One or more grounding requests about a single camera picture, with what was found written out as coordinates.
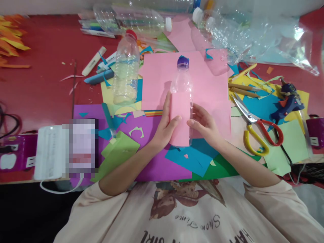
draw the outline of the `red table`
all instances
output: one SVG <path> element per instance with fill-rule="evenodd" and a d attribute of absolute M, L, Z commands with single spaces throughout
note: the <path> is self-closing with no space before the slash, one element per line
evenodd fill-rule
<path fill-rule="evenodd" d="M 321 70 L 318 77 L 297 67 L 274 67 L 271 75 L 266 73 L 269 65 L 258 64 L 255 71 L 268 80 L 283 75 L 285 80 L 294 83 L 299 90 L 310 93 L 308 112 L 324 116 L 324 74 L 321 65 L 321 44 L 324 29 L 324 8 L 303 16 L 300 21 L 311 30 L 313 36 L 312 64 Z M 7 113 L 17 114 L 23 121 L 22 131 L 37 130 L 43 126 L 68 123 L 72 117 L 73 78 L 59 82 L 72 75 L 74 61 L 77 74 L 100 49 L 107 48 L 106 57 L 116 51 L 120 37 L 111 39 L 84 35 L 76 15 L 31 16 L 22 29 L 28 32 L 23 37 L 31 50 L 20 52 L 20 57 L 9 58 L 10 64 L 30 64 L 30 69 L 0 69 L 0 101 L 7 106 Z M 100 104 L 100 85 L 90 86 L 77 78 L 75 104 Z M 0 183 L 5 181 L 30 180 L 33 169 L 28 172 L 0 173 Z"/>

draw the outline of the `beige sweatshirt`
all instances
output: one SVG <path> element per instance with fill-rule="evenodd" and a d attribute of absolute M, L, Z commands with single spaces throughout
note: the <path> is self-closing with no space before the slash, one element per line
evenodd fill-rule
<path fill-rule="evenodd" d="M 225 181 L 137 183 L 105 195 L 98 183 L 72 207 L 55 242 L 324 242 L 323 227 L 284 181 L 245 185 L 245 198 Z"/>

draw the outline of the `purple paper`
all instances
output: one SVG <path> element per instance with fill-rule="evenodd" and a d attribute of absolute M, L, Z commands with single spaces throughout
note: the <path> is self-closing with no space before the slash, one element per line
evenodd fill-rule
<path fill-rule="evenodd" d="M 160 120 L 161 116 L 140 116 L 134 118 L 132 114 L 126 118 L 126 123 L 120 125 L 118 131 L 123 131 L 129 136 L 131 130 L 135 127 L 141 127 L 144 134 L 143 138 L 141 138 L 142 132 L 139 130 L 133 131 L 130 136 L 131 139 L 140 144 L 139 149 L 141 149 L 153 138 Z M 191 178 L 191 171 L 165 158 L 169 148 L 170 144 L 150 161 L 135 181 L 171 181 Z"/>
<path fill-rule="evenodd" d="M 106 129 L 108 124 L 106 122 L 106 117 L 103 112 L 101 104 L 99 105 L 75 105 L 74 106 L 74 118 L 79 119 L 83 118 L 79 113 L 88 112 L 84 118 L 96 118 L 99 119 L 99 130 Z M 161 116 L 140 116 L 134 118 L 131 113 L 130 116 L 122 122 L 117 129 L 118 131 L 124 132 L 127 136 L 133 139 L 135 142 L 140 144 L 139 149 L 142 149 L 154 136 L 155 131 L 159 125 Z M 135 130 L 132 132 L 132 135 L 129 135 L 129 132 L 135 127 L 141 127 L 143 129 L 144 138 L 142 132 Z M 99 152 L 108 145 L 108 141 L 99 137 Z M 171 160 L 165 158 L 166 153 L 168 152 L 170 145 L 168 144 L 158 155 L 156 155 L 151 162 L 143 169 L 143 171 L 138 175 L 136 181 L 171 181 L 171 180 L 182 180 L 192 177 L 192 172 L 177 165 Z M 100 154 L 99 155 L 99 165 L 105 158 Z M 76 186 L 79 182 L 79 178 L 70 179 L 72 186 Z M 84 178 L 81 185 L 89 185 L 90 178 Z"/>

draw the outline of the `child's hand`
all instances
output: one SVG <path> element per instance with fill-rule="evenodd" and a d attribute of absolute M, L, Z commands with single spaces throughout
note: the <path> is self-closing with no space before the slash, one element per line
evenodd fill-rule
<path fill-rule="evenodd" d="M 149 146 L 152 146 L 153 149 L 156 149 L 160 152 L 162 149 L 167 146 L 169 143 L 172 133 L 175 127 L 178 125 L 179 121 L 181 121 L 181 116 L 176 116 L 169 122 L 169 113 L 170 113 L 170 91 L 166 95 L 163 113 L 160 124 L 155 132 L 153 139 L 149 142 Z"/>
<path fill-rule="evenodd" d="M 224 139 L 219 134 L 214 118 L 203 107 L 193 103 L 193 119 L 188 120 L 187 125 L 200 132 L 206 142 L 217 150 Z"/>

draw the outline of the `yellow scissors handle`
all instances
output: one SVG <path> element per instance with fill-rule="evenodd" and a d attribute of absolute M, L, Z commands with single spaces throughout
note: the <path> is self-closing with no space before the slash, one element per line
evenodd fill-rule
<path fill-rule="evenodd" d="M 251 153 L 257 155 L 257 156 L 266 156 L 269 153 L 269 147 L 267 144 L 260 138 L 260 136 L 253 130 L 252 125 L 247 126 L 247 131 L 244 131 L 244 138 L 247 148 L 250 150 Z M 250 145 L 250 138 L 249 133 L 253 135 L 253 137 L 262 145 L 264 148 L 264 151 L 262 153 L 256 152 Z"/>

